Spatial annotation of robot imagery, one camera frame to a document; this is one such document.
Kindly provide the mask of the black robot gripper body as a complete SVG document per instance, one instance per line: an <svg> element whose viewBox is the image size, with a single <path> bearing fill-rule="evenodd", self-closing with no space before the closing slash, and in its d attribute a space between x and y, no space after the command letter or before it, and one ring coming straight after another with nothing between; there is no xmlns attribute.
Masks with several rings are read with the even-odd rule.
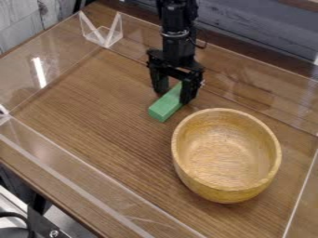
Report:
<svg viewBox="0 0 318 238"><path fill-rule="evenodd" d="M159 69L169 77L183 81L186 78L201 78L203 66L195 60L195 50L202 48L197 45L197 32L185 34L165 34L163 48L147 50L149 68Z"/></svg>

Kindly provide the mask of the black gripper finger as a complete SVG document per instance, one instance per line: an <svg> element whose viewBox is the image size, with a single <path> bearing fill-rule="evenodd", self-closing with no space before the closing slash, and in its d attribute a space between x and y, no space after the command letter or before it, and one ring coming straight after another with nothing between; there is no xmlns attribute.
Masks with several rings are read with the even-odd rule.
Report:
<svg viewBox="0 0 318 238"><path fill-rule="evenodd" d="M198 94L198 81L195 79L186 78L182 82L182 91L181 91L181 103L187 105L193 101Z"/></svg>
<svg viewBox="0 0 318 238"><path fill-rule="evenodd" d="M150 69L150 79L154 91L163 94L169 91L169 76L157 68Z"/></svg>

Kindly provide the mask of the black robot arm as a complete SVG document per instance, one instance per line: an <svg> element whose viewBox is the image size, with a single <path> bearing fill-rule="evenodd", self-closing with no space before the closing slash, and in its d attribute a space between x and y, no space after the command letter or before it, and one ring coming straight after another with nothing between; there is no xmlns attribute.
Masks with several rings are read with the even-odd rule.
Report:
<svg viewBox="0 0 318 238"><path fill-rule="evenodd" d="M169 78L182 82L179 102L189 104L197 98L203 82L205 67L195 60L197 27L199 6L197 0L157 0L162 21L163 48L147 50L150 79L154 91L169 91Z"/></svg>

